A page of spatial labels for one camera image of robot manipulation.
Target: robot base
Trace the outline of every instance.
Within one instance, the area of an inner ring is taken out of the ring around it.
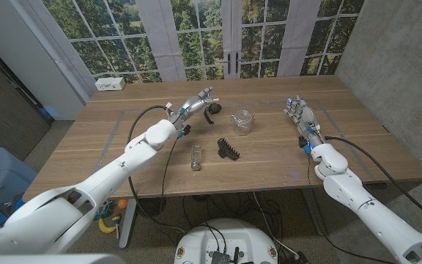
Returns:
[[[198,263],[230,263],[234,259],[238,247],[239,257],[237,263],[278,263],[278,253],[271,238],[255,226],[238,219],[213,219],[207,222],[211,227],[221,231],[226,239],[227,249],[223,256],[224,241],[214,229],[214,235],[208,227],[195,227],[179,242],[175,251],[175,264]]]

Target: wooden table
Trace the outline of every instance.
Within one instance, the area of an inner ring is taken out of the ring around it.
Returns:
[[[188,120],[191,133],[179,139],[167,169],[166,197],[308,186],[308,157],[297,145],[295,124],[283,113],[286,99],[297,94],[314,109],[323,135],[345,136],[370,152],[397,180],[422,180],[420,164],[335,76],[186,81],[129,84],[122,91],[96,92],[30,185],[24,200],[51,188],[79,183],[121,155],[130,126],[143,109],[167,102],[180,107],[209,86],[214,87],[212,96],[221,99],[223,108],[219,114],[210,115],[214,125],[208,124],[201,113]],[[247,136],[238,136],[232,130],[231,115],[240,109],[256,116]],[[133,137],[163,118],[164,111],[148,112],[138,122]],[[219,157],[219,138],[226,138],[240,152],[237,161]],[[330,143],[364,183],[388,181],[362,153],[342,142]],[[160,196],[172,144],[166,143],[152,165],[133,175],[140,197]],[[190,168],[194,144],[203,148],[200,171]],[[311,165],[311,185],[320,186],[322,181],[314,174],[314,163]],[[131,197],[127,182],[112,196]]]

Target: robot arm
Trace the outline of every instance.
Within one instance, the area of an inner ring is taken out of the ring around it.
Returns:
[[[323,180],[327,194],[352,210],[398,263],[422,263],[422,234],[376,200],[363,187],[360,178],[348,168],[348,161],[331,144],[324,143],[314,112],[297,96],[288,99],[284,109],[307,141],[316,175]]]
[[[161,120],[131,140],[125,153],[85,181],[46,191],[8,218],[0,229],[0,254],[65,252],[91,224],[98,208],[134,172],[152,162],[169,139],[184,134],[185,121],[207,103],[212,87],[188,99],[170,120]]]

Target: white wall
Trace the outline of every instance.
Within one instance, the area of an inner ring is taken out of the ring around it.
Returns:
[[[7,0],[0,0],[0,57],[55,120],[79,115],[84,105]]]

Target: white box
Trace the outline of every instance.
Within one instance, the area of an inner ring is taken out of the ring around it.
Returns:
[[[125,80],[121,78],[99,78],[95,82],[95,86],[99,91],[117,91],[125,87]]]

